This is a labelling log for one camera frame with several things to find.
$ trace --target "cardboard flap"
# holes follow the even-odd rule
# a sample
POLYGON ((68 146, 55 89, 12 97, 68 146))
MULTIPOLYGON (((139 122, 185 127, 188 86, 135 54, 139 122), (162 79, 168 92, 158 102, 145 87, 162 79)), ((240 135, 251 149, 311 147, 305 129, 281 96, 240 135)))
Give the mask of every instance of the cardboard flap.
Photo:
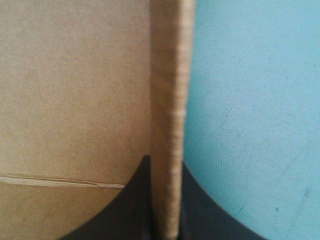
POLYGON ((151 184, 159 239, 178 235, 193 0, 151 0, 151 184))

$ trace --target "scratch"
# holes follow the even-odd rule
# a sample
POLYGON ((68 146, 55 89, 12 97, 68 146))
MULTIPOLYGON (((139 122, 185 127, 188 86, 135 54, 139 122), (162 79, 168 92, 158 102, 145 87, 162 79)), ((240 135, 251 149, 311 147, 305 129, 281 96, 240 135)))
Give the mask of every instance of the scratch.
POLYGON ((243 161, 240 164, 239 168, 242 168, 243 164, 248 160, 250 154, 252 153, 252 149, 248 152, 248 154, 246 155, 245 159, 243 159, 243 161))
POLYGON ((238 112, 240 111, 241 107, 244 105, 244 102, 240 104, 240 106, 238 107, 238 109, 235 111, 235 113, 227 120, 225 121, 215 132, 214 134, 211 136, 211 138, 206 142, 206 144, 204 145, 204 149, 208 146, 209 143, 211 143, 211 141, 213 139, 215 139, 217 133, 224 128, 225 125, 227 125, 232 119, 234 119, 234 117, 238 114, 238 112))
POLYGON ((239 217, 241 211, 245 208, 245 205, 247 204, 249 198, 250 198, 250 195, 246 198, 245 202, 242 204, 241 208, 239 209, 238 213, 235 216, 235 219, 239 217))
POLYGON ((287 239, 288 238, 288 235, 289 233, 292 231, 292 229, 294 229, 294 227, 296 226, 296 222, 298 220, 298 218, 300 217, 301 215, 301 212, 302 212, 302 209, 304 208, 306 202, 307 202, 307 199, 309 198, 310 196, 310 193, 311 193, 311 187, 307 187, 305 190, 304 190, 304 193, 303 193, 303 196, 302 196, 302 200, 300 202, 300 205, 298 206, 297 208, 297 211, 295 212, 293 218, 292 218, 292 221, 290 223, 290 226, 289 228, 287 229, 286 231, 286 234, 285 234, 285 237, 284 239, 287 239))
POLYGON ((291 158, 291 160, 289 161, 289 163, 285 166, 285 168, 280 172, 280 175, 278 176, 278 178, 276 179, 276 184, 279 183, 286 175, 286 173, 290 170, 290 168, 292 167, 293 164, 295 164, 295 162, 297 161, 297 158, 300 157, 301 154, 303 154, 305 152, 305 150, 308 148, 308 146, 314 141, 314 139, 308 141, 308 143, 303 146, 299 152, 291 158))

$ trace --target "brown cardboard surface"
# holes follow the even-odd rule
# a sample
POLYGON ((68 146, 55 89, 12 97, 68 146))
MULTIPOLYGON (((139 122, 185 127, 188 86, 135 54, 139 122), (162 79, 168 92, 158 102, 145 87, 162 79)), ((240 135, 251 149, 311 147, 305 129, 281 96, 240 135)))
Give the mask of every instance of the brown cardboard surface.
POLYGON ((58 239, 100 212, 119 191, 0 183, 0 239, 58 239))
POLYGON ((151 0, 151 190, 160 240, 178 236, 193 0, 151 0))
POLYGON ((149 153, 149 1, 0 6, 0 173, 126 183, 149 153))

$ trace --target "blue surface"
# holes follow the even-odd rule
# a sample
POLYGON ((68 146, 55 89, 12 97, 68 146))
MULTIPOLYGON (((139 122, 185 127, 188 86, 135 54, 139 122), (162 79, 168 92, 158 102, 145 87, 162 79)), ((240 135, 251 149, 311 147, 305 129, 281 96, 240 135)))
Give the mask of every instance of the blue surface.
POLYGON ((320 1, 197 1, 184 145, 240 222, 320 239, 320 1))

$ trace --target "black object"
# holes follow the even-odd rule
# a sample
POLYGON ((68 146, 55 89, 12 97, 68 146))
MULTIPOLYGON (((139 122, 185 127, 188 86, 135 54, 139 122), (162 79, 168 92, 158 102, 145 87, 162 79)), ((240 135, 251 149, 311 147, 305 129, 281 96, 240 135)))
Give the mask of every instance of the black object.
MULTIPOLYGON (((220 208, 183 166, 178 240, 263 240, 220 208)), ((144 156, 119 195, 98 215, 60 240, 155 240, 150 157, 144 156)))

